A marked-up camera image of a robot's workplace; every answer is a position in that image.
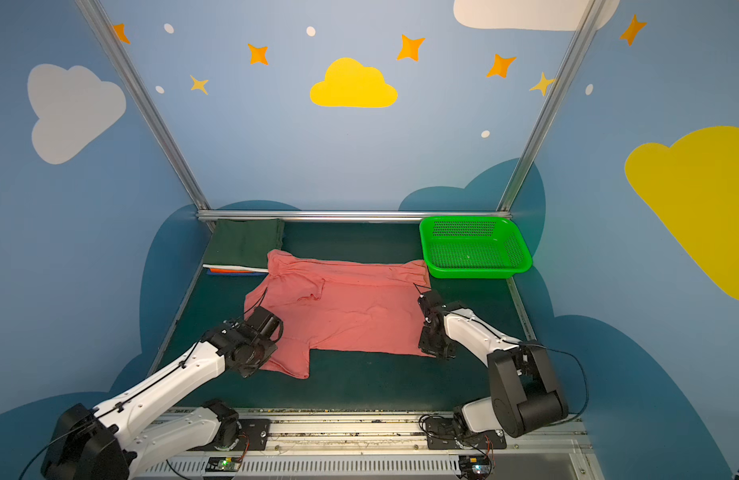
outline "green table surface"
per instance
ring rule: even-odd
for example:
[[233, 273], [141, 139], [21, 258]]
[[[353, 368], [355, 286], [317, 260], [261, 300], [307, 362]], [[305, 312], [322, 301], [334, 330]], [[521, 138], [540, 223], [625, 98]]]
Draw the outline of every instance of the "green table surface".
[[[283, 249], [302, 258], [367, 264], [422, 259], [418, 226], [414, 224], [288, 223]], [[244, 297], [263, 278], [202, 273], [175, 327], [162, 366], [185, 352], [206, 330], [240, 316]], [[445, 302], [461, 300], [499, 330], [525, 338], [505, 280], [431, 280]], [[447, 361], [311, 350], [308, 379], [264, 370], [243, 379], [236, 372], [225, 372], [178, 405], [199, 406], [220, 398], [234, 408], [451, 410], [488, 395], [487, 369], [462, 346], [458, 346], [455, 359]]]

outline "green folded shirt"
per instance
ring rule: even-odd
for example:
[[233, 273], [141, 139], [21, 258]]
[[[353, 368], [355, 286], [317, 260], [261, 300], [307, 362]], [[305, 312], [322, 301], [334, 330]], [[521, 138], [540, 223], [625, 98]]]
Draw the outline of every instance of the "green folded shirt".
[[268, 268], [268, 252], [281, 249], [282, 220], [218, 220], [202, 264]]

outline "pink t-shirt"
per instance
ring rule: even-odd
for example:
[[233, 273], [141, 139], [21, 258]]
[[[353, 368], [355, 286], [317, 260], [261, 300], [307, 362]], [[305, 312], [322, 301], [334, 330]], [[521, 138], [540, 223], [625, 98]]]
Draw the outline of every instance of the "pink t-shirt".
[[284, 323], [263, 370], [307, 379], [310, 349], [427, 356], [418, 348], [423, 317], [415, 284], [430, 287], [423, 260], [356, 264], [271, 250], [268, 276], [244, 301], [247, 310], [268, 289], [262, 306]]

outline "yellow star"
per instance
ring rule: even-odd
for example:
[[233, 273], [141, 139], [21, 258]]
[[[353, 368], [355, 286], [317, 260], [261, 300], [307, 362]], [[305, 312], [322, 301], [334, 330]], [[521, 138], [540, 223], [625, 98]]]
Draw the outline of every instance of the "yellow star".
[[539, 90], [539, 91], [541, 91], [543, 93], [543, 96], [545, 97], [545, 91], [548, 88], [548, 85], [550, 85], [550, 84], [552, 84], [554, 82], [556, 82], [556, 79], [555, 78], [552, 78], [551, 80], [548, 80], [545, 77], [545, 72], [542, 72], [540, 74], [540, 83], [538, 83], [536, 86], [530, 88], [529, 91]]
[[209, 80], [205, 80], [203, 82], [199, 82], [196, 78], [194, 78], [193, 75], [191, 76], [191, 80], [194, 81], [194, 86], [191, 87], [191, 90], [201, 90], [201, 91], [204, 92], [205, 95], [207, 94], [207, 91], [204, 90], [204, 84], [207, 83], [207, 82], [209, 82]]
[[116, 36], [119, 37], [119, 40], [124, 43], [129, 43], [129, 38], [125, 35], [125, 24], [122, 23], [114, 25], [114, 32], [116, 32]]
[[268, 60], [266, 60], [266, 50], [268, 50], [268, 47], [255, 48], [251, 44], [247, 44], [247, 46], [250, 48], [250, 52], [252, 52], [250, 65], [253, 63], [268, 65]]
[[646, 22], [639, 22], [636, 19], [636, 15], [634, 15], [633, 20], [631, 20], [631, 24], [628, 25], [628, 30], [623, 32], [623, 34], [620, 36], [621, 40], [628, 40], [628, 46], [630, 47], [631, 45], [633, 45], [633, 40], [636, 38], [636, 34], [639, 33], [639, 31], [642, 30], [646, 24]]
[[396, 60], [401, 60], [402, 58], [412, 58], [415, 62], [417, 62], [418, 48], [420, 48], [423, 40], [425, 39], [418, 38], [417, 40], [410, 40], [409, 38], [402, 35], [402, 51], [399, 52], [399, 57], [397, 57]]
[[498, 54], [495, 55], [495, 64], [492, 65], [492, 70], [487, 74], [487, 78], [490, 78], [492, 75], [500, 75], [505, 78], [505, 76], [509, 74], [509, 67], [511, 66], [511, 62], [514, 60], [516, 60], [516, 57], [503, 58]]

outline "green basket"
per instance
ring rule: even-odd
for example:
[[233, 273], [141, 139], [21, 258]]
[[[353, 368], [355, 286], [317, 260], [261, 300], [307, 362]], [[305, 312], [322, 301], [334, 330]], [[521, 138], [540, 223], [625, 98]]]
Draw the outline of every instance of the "green basket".
[[518, 227], [497, 216], [430, 216], [420, 222], [422, 254], [436, 278], [509, 278], [532, 266]]

